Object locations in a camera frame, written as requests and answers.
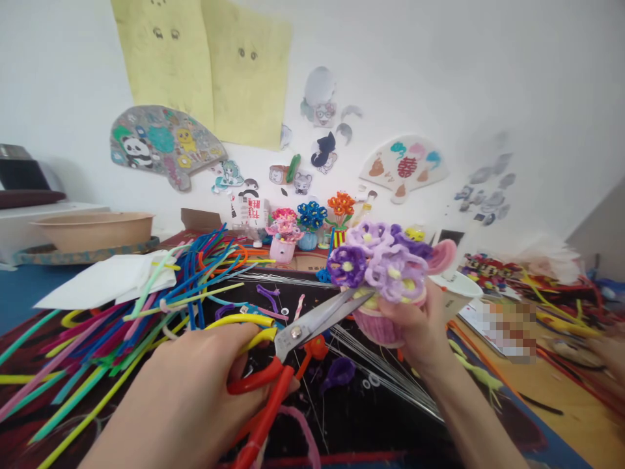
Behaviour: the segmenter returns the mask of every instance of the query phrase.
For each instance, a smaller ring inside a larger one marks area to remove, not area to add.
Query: craft supplies
[[[276,378],[278,379],[263,416],[260,418],[257,426],[251,431],[248,443],[243,447],[233,465],[235,469],[247,469],[256,459],[258,449],[263,441],[265,441],[278,408],[286,395],[288,385],[294,375],[293,368],[283,364],[287,354],[293,348],[308,342],[319,333],[332,327],[332,325],[343,319],[367,300],[367,297],[364,296],[358,300],[354,299],[348,301],[354,295],[354,292],[354,290],[349,290],[339,293],[339,295],[330,298],[330,300],[319,305],[317,308],[298,319],[298,321],[287,326],[283,331],[276,333],[277,330],[274,330],[275,338],[273,342],[276,348],[276,355],[271,365],[262,372],[253,373],[247,378],[233,382],[228,386],[228,391],[231,394],[243,394],[269,382],[273,382]],[[259,335],[263,334],[262,339],[267,339],[268,337],[264,333],[266,333],[266,331],[260,332]],[[257,336],[245,349],[251,348],[258,342],[260,342],[260,340]]]

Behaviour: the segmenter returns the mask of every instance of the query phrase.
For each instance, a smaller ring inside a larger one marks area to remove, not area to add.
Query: pink vase
[[[293,259],[294,252],[295,242],[288,242],[273,237],[271,249],[269,250],[269,258],[274,259],[276,264],[288,264]]]

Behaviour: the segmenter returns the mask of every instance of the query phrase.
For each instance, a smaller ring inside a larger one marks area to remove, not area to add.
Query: pink pipe cleaner flower
[[[393,236],[385,223],[362,221],[357,227],[349,228],[345,233],[345,242],[350,246],[359,246],[368,256],[374,254],[378,246],[390,246]]]
[[[356,288],[365,278],[367,258],[358,246],[340,246],[327,260],[332,283],[340,287]]]
[[[405,246],[378,246],[365,271],[367,283],[386,300],[416,300],[423,293],[427,263]]]

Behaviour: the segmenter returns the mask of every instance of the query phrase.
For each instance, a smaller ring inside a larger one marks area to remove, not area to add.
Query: purple pipe cleaner flower
[[[377,246],[390,246],[393,243],[393,236],[386,223],[365,220],[357,227],[347,230],[345,243],[349,246],[359,246],[366,255],[372,256]]]
[[[358,287],[365,278],[366,268],[365,252],[358,246],[340,246],[327,260],[332,283],[340,287]]]
[[[413,241],[406,233],[404,233],[402,227],[397,223],[391,225],[391,235],[395,240],[392,246],[400,244],[401,246],[407,248],[411,254],[422,257],[426,261],[429,261],[432,258],[432,248],[430,245],[424,242]]]
[[[401,244],[380,246],[365,272],[367,283],[391,303],[416,300],[423,293],[428,264]]]

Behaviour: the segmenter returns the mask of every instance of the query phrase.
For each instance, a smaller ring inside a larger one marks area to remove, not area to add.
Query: paper cup
[[[453,319],[474,298],[481,298],[482,289],[473,280],[459,272],[455,272],[451,280],[442,275],[430,276],[430,279],[439,287],[446,287],[443,291],[443,316],[445,322]]]

